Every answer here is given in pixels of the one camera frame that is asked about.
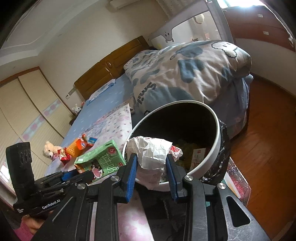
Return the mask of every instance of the headboard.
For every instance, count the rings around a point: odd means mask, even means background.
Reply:
[[[75,81],[76,89],[87,100],[93,92],[109,80],[116,79],[124,74],[123,66],[126,62],[137,53],[146,49],[149,49],[149,45],[143,36],[126,43],[97,62]]]

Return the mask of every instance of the brown wooden cabinet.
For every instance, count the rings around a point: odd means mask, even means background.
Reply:
[[[233,39],[254,39],[295,51],[289,33],[265,6],[230,7],[223,10]]]

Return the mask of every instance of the wardrobe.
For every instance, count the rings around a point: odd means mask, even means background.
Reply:
[[[0,180],[14,193],[6,147],[30,142],[35,179],[44,176],[51,159],[43,155],[46,141],[60,145],[70,129],[73,113],[60,100],[38,69],[0,87]]]

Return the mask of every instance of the hardwood floor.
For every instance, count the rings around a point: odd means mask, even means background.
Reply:
[[[250,93],[248,130],[231,157],[252,189],[247,207],[272,239],[296,213],[296,99],[260,77]]]

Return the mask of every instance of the silver bolt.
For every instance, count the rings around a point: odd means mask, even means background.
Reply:
[[[82,190],[82,189],[85,188],[85,184],[84,183],[80,183],[80,184],[78,184],[77,188],[80,189],[80,190]]]
[[[218,188],[225,189],[227,186],[225,183],[219,183]]]
[[[191,176],[191,175],[186,175],[186,176],[184,177],[184,179],[185,179],[186,181],[192,181],[192,180],[193,180],[193,176]]]
[[[113,182],[116,182],[116,181],[119,180],[119,176],[114,175],[114,176],[110,177],[110,179],[111,179]]]

